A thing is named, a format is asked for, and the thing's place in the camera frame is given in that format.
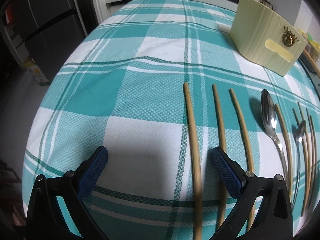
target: spoon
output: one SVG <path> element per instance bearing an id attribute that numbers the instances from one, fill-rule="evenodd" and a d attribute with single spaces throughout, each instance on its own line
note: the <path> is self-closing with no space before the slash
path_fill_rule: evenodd
<path id="1" fill-rule="evenodd" d="M 284 173 L 284 180 L 288 187 L 288 169 L 287 163 L 285 162 L 284 153 L 282 149 L 282 144 L 276 134 L 277 120 L 276 120 L 276 110 L 273 100 L 269 92 L 265 89 L 261 91 L 261 113 L 262 122 L 266 134 L 273 140 L 280 155 L 280 160 L 282 163 L 282 169 Z"/>
<path id="2" fill-rule="evenodd" d="M 294 190 L 293 200 L 292 200 L 292 204 L 291 204 L 292 210 L 293 210 L 293 207 L 294 207 L 296 200 L 297 200 L 299 181 L 300 181 L 300 150 L 299 150 L 299 145 L 303 139 L 303 135 L 305 132 L 306 132 L 306 120 L 302 120 L 302 122 L 299 124 L 298 129 L 297 129 L 295 136 L 294 136 L 294 141 L 297 146 L 297 154 L 298 154 L 297 166 L 298 167 L 297 167 L 296 189 Z"/>

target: tablecloth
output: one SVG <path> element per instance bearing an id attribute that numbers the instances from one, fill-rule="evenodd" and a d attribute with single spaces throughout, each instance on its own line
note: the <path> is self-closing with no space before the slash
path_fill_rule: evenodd
<path id="1" fill-rule="evenodd" d="M 219 145 L 213 83 L 220 95 L 229 157 L 247 170 L 228 91 L 233 88 L 249 131 L 255 174 L 271 178 L 283 174 L 261 122 L 260 93 L 267 89 L 282 109 L 296 174 L 292 109 L 298 111 L 297 101 L 304 111 L 309 109 L 320 142 L 316 91 L 299 62 L 281 77 L 244 59 L 228 34 L 234 16 L 232 11 L 190 0 L 133 0 L 100 24 L 63 65 L 37 111 L 23 167 L 25 211 L 38 174 L 62 176 L 104 145 L 108 164 L 84 203 L 108 237 L 192 239 L 184 82 L 189 83 L 199 138 L 203 240 L 215 231 L 219 205 L 218 175 L 208 153 Z M 279 125 L 276 131 L 284 145 Z M 305 188 L 302 148 L 300 152 L 295 228 L 301 223 Z M 235 202 L 228 196 L 226 216 Z M 61 198 L 59 203 L 71 231 L 77 232 Z"/>

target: large spoon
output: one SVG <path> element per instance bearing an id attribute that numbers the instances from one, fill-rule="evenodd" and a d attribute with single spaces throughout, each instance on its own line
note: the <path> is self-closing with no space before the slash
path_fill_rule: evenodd
<path id="1" fill-rule="evenodd" d="M 276 110 L 273 100 L 269 92 L 265 89 L 261 91 L 261 113 L 262 113 L 262 122 L 266 134 L 274 141 L 278 153 L 280 155 L 280 160 L 282 163 L 282 169 L 284 173 L 284 180 L 289 185 L 288 181 L 288 169 L 287 163 L 285 162 L 284 153 L 282 149 L 282 144 L 276 134 L 277 120 L 276 120 Z"/>
<path id="2" fill-rule="evenodd" d="M 294 141 L 296 143 L 297 146 L 297 181 L 296 181 L 296 189 L 294 190 L 294 194 L 293 194 L 293 200 L 291 203 L 291 207 L 292 210 L 294 208 L 294 205 L 296 203 L 297 200 L 297 195 L 298 195 L 298 189 L 299 189 L 299 181 L 300 181 L 300 150 L 299 150 L 299 145 L 303 139 L 303 135 L 306 132 L 306 120 L 302 120 L 302 122 L 299 124 L 298 129 L 295 133 L 294 136 Z"/>

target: gray floor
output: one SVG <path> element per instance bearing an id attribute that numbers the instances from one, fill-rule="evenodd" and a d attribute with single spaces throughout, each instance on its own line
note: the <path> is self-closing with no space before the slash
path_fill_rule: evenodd
<path id="1" fill-rule="evenodd" d="M 29 131 L 48 88 L 41 87 L 25 71 L 7 91 L 10 96 L 1 107 L 0 159 L 13 168 L 20 178 Z"/>

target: checkered tablecloth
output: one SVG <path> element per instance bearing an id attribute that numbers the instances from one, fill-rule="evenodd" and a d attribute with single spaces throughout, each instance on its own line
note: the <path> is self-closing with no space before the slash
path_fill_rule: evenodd
<path id="1" fill-rule="evenodd" d="M 100 24 L 61 68 L 36 114 L 23 168 L 25 211 L 38 174 L 56 177 L 75 170 L 104 145 L 109 162 L 84 202 L 108 237 L 192 239 L 184 82 L 189 83 L 201 154 L 203 240 L 215 232 L 219 205 L 218 176 L 208 154 L 219 144 L 213 83 L 220 95 L 230 158 L 247 170 L 228 92 L 233 88 L 249 131 L 254 172 L 264 177 L 283 174 L 276 147 L 261 123 L 260 93 L 267 89 L 282 109 L 296 174 L 292 108 L 298 111 L 299 101 L 304 111 L 309 109 L 320 149 L 316 91 L 299 63 L 281 77 L 244 59 L 228 34 L 234 15 L 190 0 L 134 0 Z M 276 130 L 284 145 L 279 125 Z M 300 152 L 295 228 L 302 223 L 305 189 L 302 148 Z M 76 232 L 63 200 L 58 200 L 71 231 Z M 235 202 L 228 197 L 226 216 Z"/>

